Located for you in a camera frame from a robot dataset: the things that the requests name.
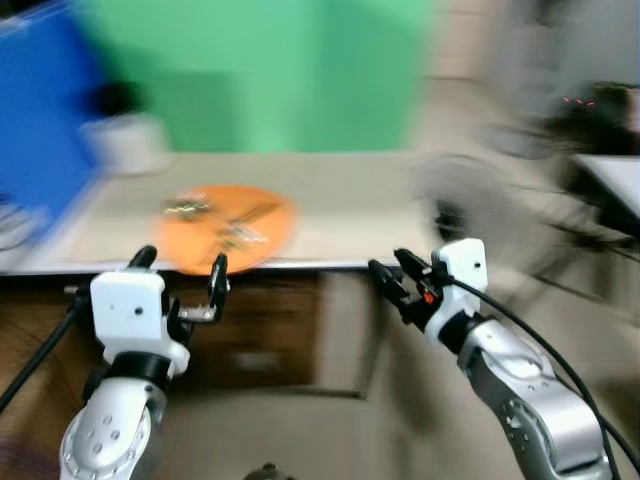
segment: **blue panel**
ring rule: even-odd
[[[99,69],[69,11],[47,4],[0,26],[0,190],[25,208],[46,207],[45,234],[96,175],[81,126]]]

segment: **green backdrop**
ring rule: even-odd
[[[437,0],[79,0],[180,151],[401,147]]]

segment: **orange plate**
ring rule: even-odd
[[[206,195],[212,206],[195,221],[165,217],[159,228],[160,253],[181,272],[209,275],[220,252],[228,273],[247,270],[273,257],[289,240],[295,210],[275,193],[254,187],[204,186],[189,192]],[[232,229],[234,220],[242,228]]]

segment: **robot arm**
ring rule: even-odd
[[[495,319],[478,313],[479,299],[447,282],[483,291],[484,245],[466,239],[432,254],[432,267],[407,250],[395,252],[418,295],[376,261],[378,287],[434,344],[457,356],[458,366],[491,409],[527,480],[610,480],[602,431],[582,398],[558,381],[549,359]]]
[[[86,387],[86,406],[60,447],[61,480],[138,480],[151,477],[160,460],[157,432],[171,379],[189,364],[194,324],[219,321],[229,289],[226,257],[213,265],[209,306],[181,308],[149,269],[153,247],[143,248],[121,271],[90,285],[96,337],[107,371]]]

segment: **fan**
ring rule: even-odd
[[[415,178],[425,226],[443,243],[480,238],[489,262],[520,262],[528,224],[501,171],[478,158],[442,155],[421,163]]]

